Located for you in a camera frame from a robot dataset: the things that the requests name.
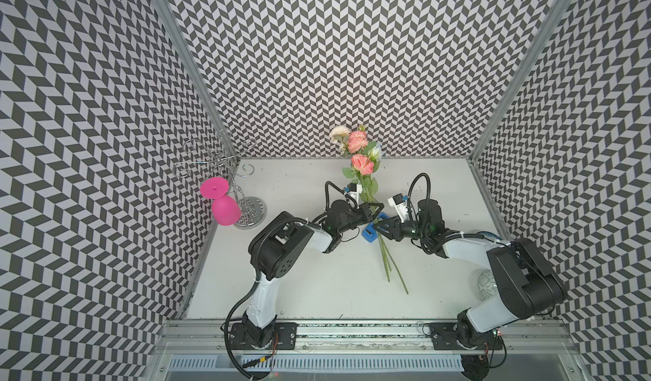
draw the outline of black cable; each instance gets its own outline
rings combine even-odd
[[[506,362],[506,360],[507,360],[507,344],[504,343],[504,339],[502,338],[502,336],[500,336],[499,339],[500,339],[500,341],[502,342],[502,345],[504,346],[504,358],[502,359],[502,361],[500,362],[500,364],[497,364],[496,366],[493,367],[493,354],[491,353],[491,355],[490,355],[490,362],[488,363],[488,368],[498,368],[498,367],[501,367],[502,364],[504,364],[504,362]]]
[[[534,267],[533,267],[533,266],[532,266],[532,265],[527,261],[527,259],[526,259],[524,256],[520,256],[520,259],[521,259],[522,261],[524,261],[524,263],[527,264],[527,266],[528,266],[528,267],[529,267],[533,272],[536,273],[536,275],[537,275],[537,276],[538,276],[538,277],[539,277],[539,278],[540,278],[540,279],[545,283],[545,285],[547,285],[547,288],[549,288],[549,293],[551,294],[551,297],[554,298],[554,290],[551,288],[550,284],[547,283],[547,281],[545,280],[545,277],[542,276],[542,274],[541,274],[540,272],[538,272],[538,271],[537,271],[537,270],[536,270],[536,269],[535,269],[535,268],[534,268]],[[553,301],[553,304],[552,304],[552,306],[551,306],[551,309],[553,310],[555,307],[556,307],[556,300]]]
[[[414,221],[413,216],[411,215],[411,208],[413,207],[413,204],[411,203],[411,192],[413,191],[414,186],[416,186],[416,182],[418,182],[418,180],[420,178],[422,178],[422,177],[424,177],[425,181],[427,182],[427,190],[425,192],[425,200],[430,199],[430,193],[432,191],[432,183],[430,182],[430,177],[427,175],[427,173],[421,173],[418,176],[416,176],[416,178],[414,178],[414,180],[411,181],[411,186],[409,187],[409,193],[407,194],[407,197],[408,197],[407,198],[407,200],[408,200],[407,201],[407,214],[409,215],[409,219],[411,221]],[[422,219],[422,224],[421,224],[422,227],[420,229],[420,237],[421,238],[425,236],[425,224],[427,223],[428,214],[429,214],[429,208],[426,207],[425,208],[425,218]]]
[[[437,247],[443,246],[446,242],[451,241],[451,240],[458,240],[458,239],[485,239],[484,234],[452,234],[447,237],[444,237],[440,242],[436,244]],[[434,248],[433,244],[428,244],[430,242],[430,239],[427,237],[421,238],[420,241],[420,246],[417,244],[414,244],[411,242],[413,245],[419,247],[422,249],[427,255],[432,255],[436,250]]]
[[[265,360],[265,361],[266,361],[266,360],[271,360],[271,358],[272,358],[272,354],[269,354],[269,355],[267,355],[267,356],[264,357],[264,360]],[[242,368],[254,367],[254,366],[258,365],[258,364],[262,361],[262,359],[263,359],[263,358],[260,357],[260,358],[257,358],[256,360],[251,360],[251,361],[249,361],[248,363],[242,365]]]
[[[234,317],[234,318],[231,319],[231,321],[232,321],[232,322],[241,322],[241,321],[242,321],[242,318],[241,318],[241,317]],[[224,325],[225,325],[225,324],[226,324],[226,322],[222,323],[221,326],[219,327],[219,329],[220,329],[221,331],[224,331]]]
[[[318,223],[318,220],[319,220],[319,219],[324,218],[324,217],[327,217],[327,216],[328,216],[328,212],[322,212],[321,214],[317,215],[317,216],[312,220],[312,222],[316,224],[316,223]]]
[[[267,377],[268,373],[264,374],[262,377],[260,377],[259,375],[256,375],[256,374],[251,374],[247,370],[245,370],[237,360],[235,360],[235,356],[233,355],[233,352],[231,350],[231,343],[230,343],[231,338],[230,338],[230,333],[229,333],[230,332],[229,331],[229,323],[231,322],[231,317],[233,316],[233,313],[235,313],[235,311],[244,302],[246,302],[247,299],[249,299],[253,295],[253,293],[255,292],[255,289],[258,287],[258,284],[259,284],[260,279],[262,277],[262,272],[260,271],[259,258],[260,258],[260,252],[262,251],[262,247],[264,246],[264,243],[272,235],[275,235],[276,230],[278,230],[279,228],[281,228],[284,225],[289,224],[289,223],[302,223],[302,224],[307,224],[307,225],[310,225],[312,227],[318,228],[318,226],[316,226],[314,223],[309,223],[308,221],[306,221],[303,218],[292,217],[292,218],[288,218],[288,219],[285,219],[285,220],[281,220],[280,222],[273,225],[272,228],[267,230],[264,233],[264,236],[262,237],[260,242],[258,243],[258,246],[255,248],[253,258],[251,259],[251,263],[252,263],[253,267],[255,268],[255,282],[253,283],[253,286],[248,291],[248,293],[246,295],[244,295],[243,298],[238,300],[238,302],[232,307],[231,311],[226,316],[226,320],[224,320],[224,323],[222,324],[223,330],[224,330],[224,340],[226,342],[226,353],[228,353],[229,358],[231,359],[231,362],[233,363],[235,368],[240,372],[240,374],[242,374],[244,377],[249,378],[249,379],[254,380],[254,381],[259,381],[259,380]]]
[[[344,197],[346,198],[346,200],[352,200],[353,204],[355,205],[353,207],[353,209],[356,210],[357,207],[359,207],[359,205],[357,204],[357,201],[351,195],[349,195],[344,190],[342,190],[342,189],[338,188],[337,186],[335,186],[335,184],[333,182],[327,181],[325,183],[325,189],[326,189],[325,190],[325,211],[328,211],[330,209],[330,192],[328,191],[328,186],[331,186],[332,188],[337,190],[339,193],[343,194]]]
[[[540,316],[549,316],[549,318],[553,318],[552,313],[556,310],[556,305],[550,307],[545,313],[538,313]]]
[[[359,233],[360,233],[360,230],[359,230],[359,227],[357,227],[357,234],[355,234],[355,236],[354,236],[352,239],[343,240],[343,241],[341,241],[341,242],[349,242],[350,240],[354,240],[354,239],[357,238],[357,236],[359,235]]]

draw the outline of blue block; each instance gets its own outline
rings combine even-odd
[[[389,216],[384,213],[380,213],[378,215],[379,220],[386,220],[387,218],[389,218]],[[369,225],[366,226],[365,229],[362,230],[362,237],[364,237],[368,242],[373,242],[378,239],[378,232],[375,231],[375,227],[373,227],[373,223],[370,223]]]

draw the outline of artificial flower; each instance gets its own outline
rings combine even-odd
[[[370,150],[369,158],[373,162],[377,162],[378,160],[380,160],[382,158],[382,155],[384,155],[382,153],[382,144],[378,142],[378,143],[376,143],[375,147],[373,147],[373,149]]]
[[[348,152],[354,153],[362,148],[366,148],[368,144],[365,131],[351,132],[348,137]]]
[[[353,169],[359,171],[361,174],[373,173],[373,166],[375,164],[368,157],[357,154],[353,155],[350,161],[353,163]]]
[[[350,130],[343,125],[335,126],[328,136],[330,136],[330,143],[343,142],[344,139],[350,134]]]

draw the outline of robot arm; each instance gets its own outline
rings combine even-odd
[[[398,194],[388,199],[398,215],[376,223],[375,229],[391,240],[419,239],[419,247],[427,254],[463,259],[492,271],[499,294],[457,316],[458,343],[466,348],[481,346],[492,329],[529,318],[567,299],[566,284],[531,240],[506,244],[483,234],[447,229],[441,207],[429,198],[427,177],[427,197],[418,202],[416,221],[408,218],[411,191],[421,175],[412,182],[409,196]]]
[[[442,249],[446,258],[490,269],[497,285],[497,295],[457,316],[456,339],[466,348],[482,346],[492,329],[527,319],[568,297],[566,284],[529,239],[508,244],[489,239],[453,239]]]
[[[342,193],[353,205],[345,200],[335,200],[330,205],[329,187]],[[264,276],[253,293],[251,304],[242,316],[242,323],[247,335],[257,347],[264,348],[271,341],[281,278],[289,272],[303,250],[311,248],[322,253],[332,252],[341,242],[343,232],[372,222],[383,208],[381,203],[358,205],[356,198],[359,198],[358,189],[361,189],[361,185],[350,184],[342,190],[332,182],[327,182],[325,189],[325,212],[314,219],[313,224],[302,225],[294,222],[281,225],[263,244],[262,239],[273,227],[294,217],[288,212],[281,212],[249,245],[252,264],[257,248],[262,247],[258,254],[258,267]]]

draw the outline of metal vent grille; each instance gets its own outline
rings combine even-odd
[[[246,354],[247,363],[259,355]],[[319,372],[319,373],[391,373],[463,371],[461,356],[456,354],[279,354],[273,362],[265,361],[249,371]],[[175,354],[170,371],[234,370],[225,354]]]

